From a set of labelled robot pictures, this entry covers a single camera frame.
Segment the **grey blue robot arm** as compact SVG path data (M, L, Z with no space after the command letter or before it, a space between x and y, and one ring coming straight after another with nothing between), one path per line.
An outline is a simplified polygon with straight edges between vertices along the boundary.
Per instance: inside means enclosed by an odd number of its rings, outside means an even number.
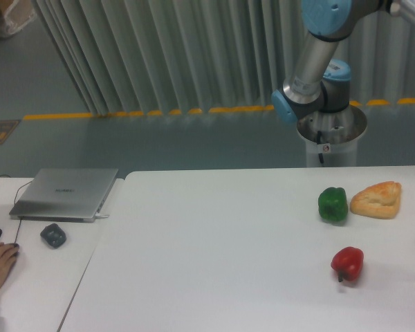
M358 21L379 10L390 11L391 1L302 1L302 20L308 31L293 74L273 91L277 115L287 123L315 111L336 113L349 98L327 91L323 75L340 41L348 38Z

